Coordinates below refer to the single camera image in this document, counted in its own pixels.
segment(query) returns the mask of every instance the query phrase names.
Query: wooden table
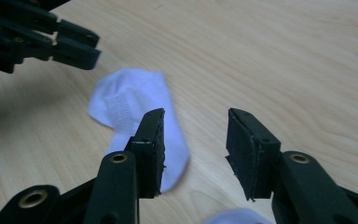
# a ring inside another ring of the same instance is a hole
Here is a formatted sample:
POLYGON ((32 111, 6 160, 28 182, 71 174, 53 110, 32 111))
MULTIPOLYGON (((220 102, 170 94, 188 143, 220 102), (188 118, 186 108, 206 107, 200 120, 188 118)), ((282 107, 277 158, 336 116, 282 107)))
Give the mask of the wooden table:
POLYGON ((191 150, 177 187, 141 200, 143 223, 202 223, 246 202, 225 156, 227 110, 253 113, 282 151, 316 158, 358 193, 358 0, 74 0, 53 13, 101 37, 95 69, 27 59, 0 72, 0 207, 96 176, 114 131, 92 120, 94 84, 123 67, 165 73, 191 150))

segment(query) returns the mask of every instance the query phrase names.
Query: light wood tabletop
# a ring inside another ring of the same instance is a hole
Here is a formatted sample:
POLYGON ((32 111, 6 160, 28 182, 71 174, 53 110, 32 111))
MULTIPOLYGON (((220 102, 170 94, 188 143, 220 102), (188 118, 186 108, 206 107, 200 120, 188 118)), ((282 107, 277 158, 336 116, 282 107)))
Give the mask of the light wood tabletop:
POLYGON ((26 59, 0 72, 0 208, 96 176, 114 130, 87 112, 95 83, 124 67, 163 71, 191 152, 175 189, 141 200, 142 223, 203 223, 247 202, 225 156, 227 111, 254 114, 282 151, 310 154, 358 193, 358 0, 73 0, 52 11, 98 34, 91 71, 26 59))

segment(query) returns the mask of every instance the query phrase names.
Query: sock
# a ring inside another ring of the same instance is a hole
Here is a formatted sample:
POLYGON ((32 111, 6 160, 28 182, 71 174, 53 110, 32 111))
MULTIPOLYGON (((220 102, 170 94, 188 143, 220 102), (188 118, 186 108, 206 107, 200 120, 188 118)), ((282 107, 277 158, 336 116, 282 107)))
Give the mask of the sock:
POLYGON ((205 224, 271 224, 266 218, 261 217, 251 209, 233 209, 220 212, 209 218, 205 224))
POLYGON ((91 117, 115 129, 106 153, 124 150, 144 114, 157 108, 165 110, 166 168, 161 180, 161 192, 165 192, 177 183, 185 170, 189 151, 176 121, 163 74, 139 68, 118 70, 98 81, 89 101, 91 117))

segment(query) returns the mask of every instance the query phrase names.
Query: wood grain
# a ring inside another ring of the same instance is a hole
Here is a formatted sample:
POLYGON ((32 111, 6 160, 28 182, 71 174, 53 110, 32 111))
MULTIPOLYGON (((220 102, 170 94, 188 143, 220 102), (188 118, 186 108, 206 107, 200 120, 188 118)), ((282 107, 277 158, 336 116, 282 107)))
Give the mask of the wood grain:
POLYGON ((358 193, 358 1, 75 0, 53 10, 96 32, 92 71, 27 59, 0 73, 0 207, 19 191, 93 178, 114 131, 92 120, 95 82, 122 67, 165 73, 191 150, 179 185, 141 201, 143 223, 202 223, 246 202, 225 156, 227 110, 253 113, 282 150, 315 157, 358 193))

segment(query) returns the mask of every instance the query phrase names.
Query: wooden surface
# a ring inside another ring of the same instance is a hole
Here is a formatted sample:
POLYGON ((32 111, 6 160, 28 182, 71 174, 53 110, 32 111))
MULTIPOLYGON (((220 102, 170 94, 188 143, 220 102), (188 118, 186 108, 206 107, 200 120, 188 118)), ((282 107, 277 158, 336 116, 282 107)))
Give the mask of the wooden surface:
POLYGON ((202 223, 247 207, 224 158, 227 110, 253 113, 282 151, 315 157, 358 192, 358 0, 74 0, 53 12, 101 37, 96 68, 27 59, 0 73, 0 207, 19 191, 93 178, 114 131, 92 120, 95 82, 123 67, 165 73, 191 150, 180 184, 141 201, 143 223, 202 223))

